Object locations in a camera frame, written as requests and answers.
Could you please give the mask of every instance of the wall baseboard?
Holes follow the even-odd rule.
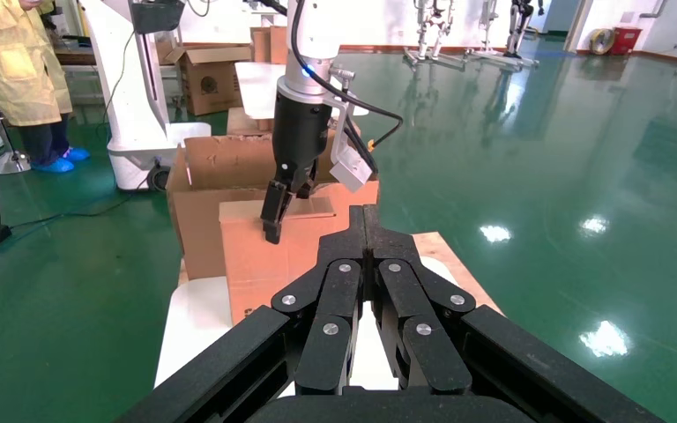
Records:
[[[635,51],[633,56],[644,56],[644,57],[652,57],[653,59],[659,59],[667,62],[676,62],[677,63],[677,57],[676,56],[669,56],[669,55],[661,55],[660,53],[653,53],[651,51]]]
[[[577,55],[578,56],[590,56],[591,51],[590,50],[578,50]],[[631,56],[649,57],[649,58],[652,58],[652,59],[662,60],[664,62],[676,62],[677,63],[677,57],[676,56],[661,55],[660,53],[653,53],[651,51],[635,50],[635,51],[632,52]]]

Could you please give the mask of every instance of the person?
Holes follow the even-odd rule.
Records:
[[[41,3],[0,0],[0,109],[18,128],[32,169],[63,173],[89,152],[69,144],[69,87],[36,10]]]

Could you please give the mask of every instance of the blue shoe cover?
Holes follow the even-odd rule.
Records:
[[[47,166],[32,165],[32,169],[38,172],[48,172],[50,174],[65,174],[74,170],[74,165],[66,159],[58,159]]]
[[[71,163],[76,163],[77,161],[89,159],[89,152],[83,148],[70,147],[69,150],[63,155],[63,158],[70,161]]]

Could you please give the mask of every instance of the wooden board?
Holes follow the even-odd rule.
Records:
[[[419,250],[419,255],[432,257],[442,262],[452,273],[453,278],[458,282],[458,286],[473,295],[478,306],[487,304],[492,309],[503,314],[439,233],[416,234],[413,236],[413,240],[416,243],[416,248]],[[181,260],[178,285],[180,286],[187,282],[188,273],[185,271],[185,261]]]
[[[259,122],[245,115],[244,108],[230,108],[227,115],[227,135],[255,136],[272,132],[269,128],[259,129]]]

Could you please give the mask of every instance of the metal rivet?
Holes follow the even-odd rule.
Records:
[[[426,335],[429,335],[430,333],[432,333],[432,328],[430,328],[428,324],[422,323],[422,324],[416,325],[416,331],[420,335],[426,336]]]
[[[323,333],[326,335],[336,335],[339,333],[339,327],[335,323],[326,323],[323,327]]]
[[[450,302],[452,302],[452,303],[455,304],[456,306],[462,306],[462,305],[465,304],[465,298],[463,298],[463,297],[460,296],[460,295],[452,295],[452,296],[450,297]]]

